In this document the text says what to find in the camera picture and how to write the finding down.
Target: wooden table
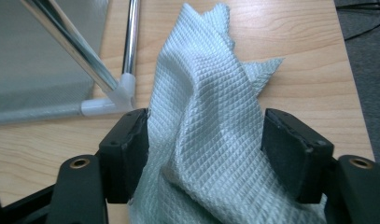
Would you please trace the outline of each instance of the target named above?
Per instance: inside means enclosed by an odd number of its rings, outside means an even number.
[[[136,66],[138,106],[148,106],[155,64],[184,1],[143,1]],[[189,1],[199,12],[217,1]],[[260,95],[262,108],[286,110],[335,144],[334,156],[373,159],[337,14],[331,0],[225,1],[242,61],[285,60]],[[120,75],[127,0],[110,0],[101,57]],[[95,88],[95,96],[103,94]],[[93,154],[120,115],[0,126],[0,200],[17,201],[56,180],[59,166]],[[128,223],[125,205],[109,206],[111,223]]]

